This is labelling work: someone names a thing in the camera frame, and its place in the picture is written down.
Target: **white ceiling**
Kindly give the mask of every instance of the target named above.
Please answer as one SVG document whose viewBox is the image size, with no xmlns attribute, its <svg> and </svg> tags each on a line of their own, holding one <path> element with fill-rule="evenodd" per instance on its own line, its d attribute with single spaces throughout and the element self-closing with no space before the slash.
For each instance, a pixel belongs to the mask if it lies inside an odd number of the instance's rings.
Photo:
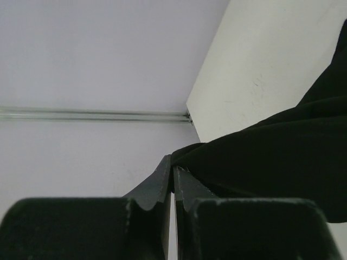
<svg viewBox="0 0 347 260">
<path fill-rule="evenodd" d="M 186 110 L 229 0 L 0 1 L 0 105 Z"/>
</svg>

